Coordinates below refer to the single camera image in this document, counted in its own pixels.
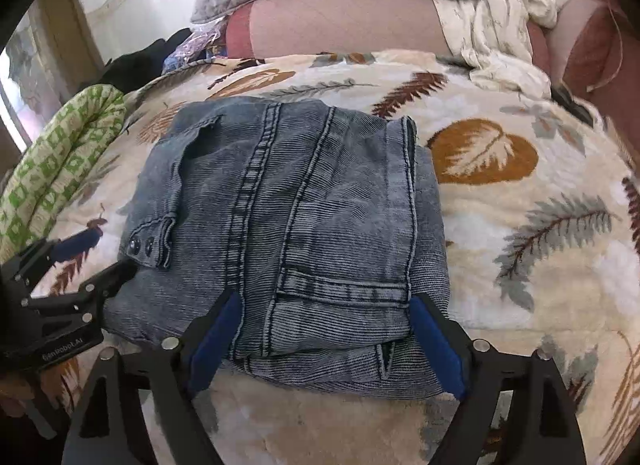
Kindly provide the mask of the person's left hand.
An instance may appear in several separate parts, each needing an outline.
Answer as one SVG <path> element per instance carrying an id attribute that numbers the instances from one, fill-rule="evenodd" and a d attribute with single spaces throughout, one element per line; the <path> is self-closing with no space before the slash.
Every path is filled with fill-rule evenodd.
<path id="1" fill-rule="evenodd" d="M 60 375 L 55 369 L 42 372 L 39 375 L 41 390 L 47 395 L 54 407 L 58 407 L 61 401 Z M 35 398 L 35 389 L 26 378 L 16 374 L 2 375 L 0 379 L 1 410 L 9 417 L 18 419 L 25 414 L 25 402 Z"/>

